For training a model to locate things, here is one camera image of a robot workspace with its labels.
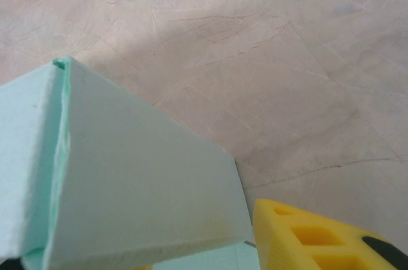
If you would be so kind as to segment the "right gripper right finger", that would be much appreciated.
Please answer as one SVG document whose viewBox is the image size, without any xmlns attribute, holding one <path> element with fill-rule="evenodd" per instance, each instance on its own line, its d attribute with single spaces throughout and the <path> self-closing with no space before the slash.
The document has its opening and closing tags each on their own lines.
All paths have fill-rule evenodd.
<svg viewBox="0 0 408 270">
<path fill-rule="evenodd" d="M 256 200 L 253 227 L 262 269 L 407 269 L 383 237 L 274 200 Z"/>
</svg>

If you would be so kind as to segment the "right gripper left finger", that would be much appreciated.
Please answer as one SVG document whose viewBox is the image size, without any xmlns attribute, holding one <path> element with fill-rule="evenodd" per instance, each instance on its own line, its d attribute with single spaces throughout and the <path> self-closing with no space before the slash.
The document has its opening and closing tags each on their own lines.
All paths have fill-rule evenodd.
<svg viewBox="0 0 408 270">
<path fill-rule="evenodd" d="M 45 265 L 42 260 L 7 259 L 1 269 L 153 269 L 153 265 L 141 265 L 124 259 L 99 259 Z"/>
</svg>

